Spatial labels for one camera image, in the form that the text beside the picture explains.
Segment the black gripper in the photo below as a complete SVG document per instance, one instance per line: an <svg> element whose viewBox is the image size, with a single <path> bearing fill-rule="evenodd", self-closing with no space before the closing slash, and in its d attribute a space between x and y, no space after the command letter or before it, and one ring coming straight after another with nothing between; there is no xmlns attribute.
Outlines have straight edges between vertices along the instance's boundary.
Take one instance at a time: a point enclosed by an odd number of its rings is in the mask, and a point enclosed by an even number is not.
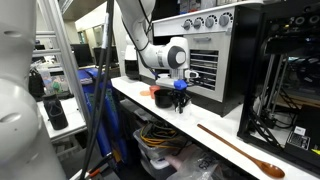
<svg viewBox="0 0 320 180"><path fill-rule="evenodd" d="M172 91L172 101L175 107L185 107L190 100L191 97L185 90L174 89Z"/></svg>

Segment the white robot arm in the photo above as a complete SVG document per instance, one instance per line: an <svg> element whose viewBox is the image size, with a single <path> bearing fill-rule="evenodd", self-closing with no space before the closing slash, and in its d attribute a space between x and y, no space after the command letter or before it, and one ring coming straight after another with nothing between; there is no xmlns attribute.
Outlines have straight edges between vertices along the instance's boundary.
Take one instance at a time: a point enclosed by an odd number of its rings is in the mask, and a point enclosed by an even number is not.
<svg viewBox="0 0 320 180"><path fill-rule="evenodd" d="M190 51L183 37L172 37L166 45L153 45L147 36L145 22L150 22L156 0L116 0L122 13L122 22L141 62L148 69L168 69L170 76L158 78L156 84L169 87L175 93L175 107L185 107L190 98L185 94Z"/></svg>

